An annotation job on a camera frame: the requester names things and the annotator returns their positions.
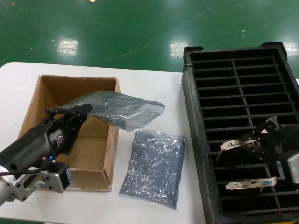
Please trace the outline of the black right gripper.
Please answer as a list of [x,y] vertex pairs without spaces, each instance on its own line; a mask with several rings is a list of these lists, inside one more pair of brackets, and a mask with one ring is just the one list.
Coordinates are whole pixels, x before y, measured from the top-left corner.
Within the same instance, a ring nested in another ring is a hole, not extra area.
[[255,140],[251,153],[264,163],[276,163],[279,156],[299,152],[299,125],[278,127],[277,117],[269,117],[242,136],[243,141]]

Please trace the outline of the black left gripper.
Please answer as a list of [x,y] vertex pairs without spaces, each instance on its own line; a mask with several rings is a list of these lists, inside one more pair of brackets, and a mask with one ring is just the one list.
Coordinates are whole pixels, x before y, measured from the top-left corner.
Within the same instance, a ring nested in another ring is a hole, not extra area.
[[[87,120],[91,104],[76,105],[69,109],[46,108],[48,119],[29,129],[0,153],[0,165],[7,172],[23,173],[30,167],[39,168],[42,158],[55,159],[70,154],[82,124]],[[64,115],[54,119],[55,115]]]

